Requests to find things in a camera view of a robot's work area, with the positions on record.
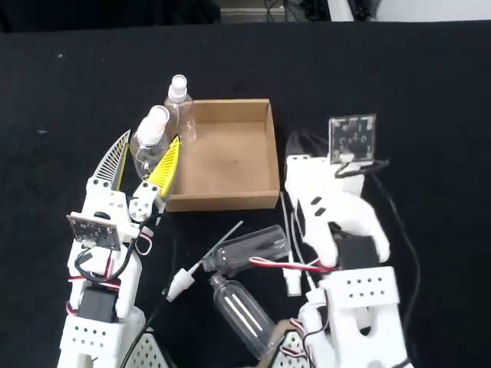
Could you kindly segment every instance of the robotic arm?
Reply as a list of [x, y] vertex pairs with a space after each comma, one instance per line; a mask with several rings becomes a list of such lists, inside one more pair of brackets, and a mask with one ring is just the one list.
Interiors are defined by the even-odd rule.
[[173, 140], [128, 205], [126, 195], [118, 189], [129, 137], [128, 130], [87, 181], [82, 211], [67, 216], [74, 231], [68, 259], [72, 290], [66, 306], [59, 368], [119, 367], [145, 324], [143, 312], [134, 306], [142, 268], [133, 251], [134, 242], [141, 234], [151, 233], [145, 224], [153, 204], [160, 213], [165, 209], [180, 142], [178, 137]]
[[[380, 265], [389, 258], [389, 241], [374, 209], [361, 198], [363, 168], [376, 167], [374, 123], [375, 116], [333, 118], [327, 157], [286, 160], [285, 188], [302, 240], [324, 266], [339, 270], [307, 293], [298, 315], [311, 334], [305, 348], [316, 368], [411, 366], [394, 269]], [[350, 174], [339, 175], [344, 170]], [[319, 306], [328, 309], [327, 333]], [[361, 332], [365, 327], [368, 334]]]

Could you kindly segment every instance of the cardboard box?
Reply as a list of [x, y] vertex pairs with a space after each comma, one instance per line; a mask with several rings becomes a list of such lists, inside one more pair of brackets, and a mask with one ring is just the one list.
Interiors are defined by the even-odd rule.
[[278, 201], [269, 100], [197, 100], [196, 141], [183, 147], [166, 210], [272, 209]]

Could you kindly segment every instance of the clear plastic bottle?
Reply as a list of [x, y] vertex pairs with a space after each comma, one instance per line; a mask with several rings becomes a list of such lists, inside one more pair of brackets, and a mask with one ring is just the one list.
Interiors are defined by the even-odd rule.
[[187, 93], [187, 79], [182, 74], [174, 75], [172, 78], [164, 106], [170, 112], [169, 131], [173, 131], [173, 135], [179, 134], [184, 146], [194, 141], [196, 139], [194, 101]]
[[233, 276], [252, 266], [249, 262], [251, 257], [274, 261], [285, 257], [289, 252], [283, 229], [275, 225], [225, 241], [222, 247], [201, 262], [207, 272], [218, 271]]
[[141, 179], [152, 173], [169, 148], [169, 138], [165, 133], [169, 118], [167, 108], [154, 106], [131, 137], [131, 156]]
[[221, 274], [214, 274], [209, 283], [215, 289], [216, 307], [254, 357], [260, 360], [273, 350], [278, 343], [273, 338], [275, 324], [242, 284]]

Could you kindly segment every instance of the black circuit board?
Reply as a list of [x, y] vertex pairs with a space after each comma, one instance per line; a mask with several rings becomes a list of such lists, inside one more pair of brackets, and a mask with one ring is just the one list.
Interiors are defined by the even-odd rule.
[[375, 154], [375, 114], [329, 119], [331, 164], [372, 161]]
[[108, 225], [96, 220], [78, 218], [67, 215], [71, 228], [74, 232], [75, 240], [78, 242], [86, 241], [86, 245], [120, 250], [120, 239], [117, 235], [115, 225]]

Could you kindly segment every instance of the black table surface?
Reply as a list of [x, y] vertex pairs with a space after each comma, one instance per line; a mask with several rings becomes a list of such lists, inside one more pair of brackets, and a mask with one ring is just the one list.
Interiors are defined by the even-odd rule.
[[[162, 103], [173, 74], [196, 99], [269, 98], [280, 167], [294, 129], [377, 113], [377, 156], [418, 250], [423, 285], [409, 329], [418, 366], [483, 366], [490, 256], [491, 23], [182, 26], [0, 37], [0, 351], [2, 366], [55, 366], [71, 230], [87, 178], [123, 131]], [[122, 190], [137, 181], [127, 165]], [[387, 203], [365, 198], [391, 240], [404, 312], [414, 265]], [[240, 233], [282, 223], [275, 210], [172, 215], [188, 268], [238, 220]], [[147, 314], [169, 269], [163, 226], [143, 259]], [[280, 271], [238, 277], [273, 320], [295, 316]], [[178, 366], [254, 363], [213, 306], [206, 276], [157, 318]]]

